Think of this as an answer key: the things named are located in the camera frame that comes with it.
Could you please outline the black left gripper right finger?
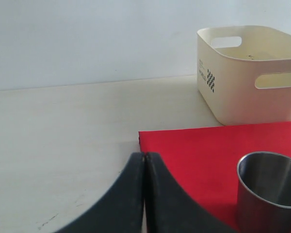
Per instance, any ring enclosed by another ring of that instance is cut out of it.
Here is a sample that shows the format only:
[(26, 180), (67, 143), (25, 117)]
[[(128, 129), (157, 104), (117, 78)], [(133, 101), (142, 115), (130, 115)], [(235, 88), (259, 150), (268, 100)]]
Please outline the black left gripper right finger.
[(144, 201), (148, 233), (234, 233), (177, 183), (158, 153), (145, 154)]

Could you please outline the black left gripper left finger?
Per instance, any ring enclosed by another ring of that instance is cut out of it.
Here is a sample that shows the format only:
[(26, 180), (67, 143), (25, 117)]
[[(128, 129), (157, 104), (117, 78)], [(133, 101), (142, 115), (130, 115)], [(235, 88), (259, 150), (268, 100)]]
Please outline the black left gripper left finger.
[(58, 233), (140, 233), (142, 231), (145, 156), (134, 152), (109, 190)]

